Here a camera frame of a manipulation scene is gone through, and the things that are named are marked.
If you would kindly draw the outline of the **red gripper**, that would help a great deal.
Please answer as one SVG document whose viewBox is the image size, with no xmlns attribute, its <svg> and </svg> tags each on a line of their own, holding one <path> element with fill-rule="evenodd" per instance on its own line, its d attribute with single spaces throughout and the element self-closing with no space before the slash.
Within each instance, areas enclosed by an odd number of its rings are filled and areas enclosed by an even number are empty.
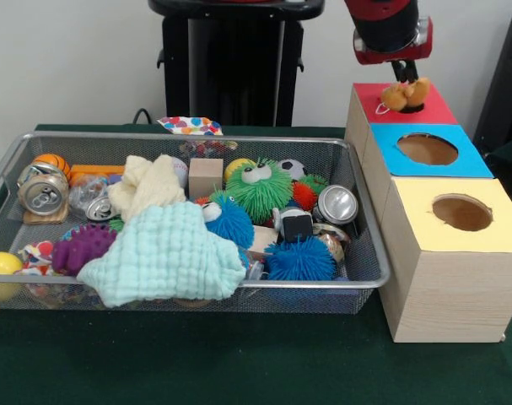
<svg viewBox="0 0 512 405">
<path fill-rule="evenodd" d="M 403 48 L 392 52 L 370 50 L 358 32 L 354 31 L 353 50 L 361 65 L 391 62 L 397 82 L 416 82 L 418 70 L 415 61 L 429 57 L 433 48 L 433 31 L 432 19 L 428 16 L 420 17 L 413 38 Z"/>
</svg>

